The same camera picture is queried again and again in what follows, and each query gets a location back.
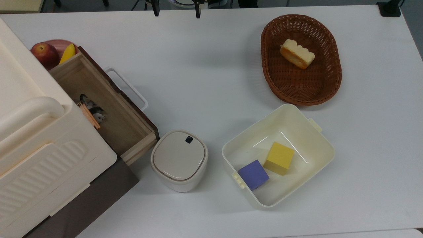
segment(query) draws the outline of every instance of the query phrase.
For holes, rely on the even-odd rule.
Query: red apple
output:
[[[45,42],[40,42],[32,46],[31,53],[47,70],[56,67],[60,62],[59,53],[56,48]]]

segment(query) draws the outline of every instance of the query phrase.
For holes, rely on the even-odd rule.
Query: yellow cube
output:
[[[284,175],[289,169],[294,152],[295,150],[291,148],[273,142],[263,167],[277,174]]]

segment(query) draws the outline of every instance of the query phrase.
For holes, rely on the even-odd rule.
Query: purple cube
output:
[[[269,176],[258,160],[238,170],[238,174],[251,190],[260,187],[269,179]]]

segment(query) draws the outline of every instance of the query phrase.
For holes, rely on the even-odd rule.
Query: brown wicker basket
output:
[[[286,39],[313,52],[316,57],[300,69],[280,54]],[[294,105],[317,105],[332,98],[341,85],[341,64],[335,39],[316,19],[284,15],[273,19],[261,34],[263,73],[272,92]]]

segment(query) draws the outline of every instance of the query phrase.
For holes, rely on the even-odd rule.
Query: banana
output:
[[[75,46],[74,46],[74,44],[70,44],[70,45],[68,45],[68,47],[66,47],[65,51],[63,52],[63,56],[60,59],[59,64],[65,62],[66,60],[68,60],[69,58],[71,58],[74,55],[75,55]]]

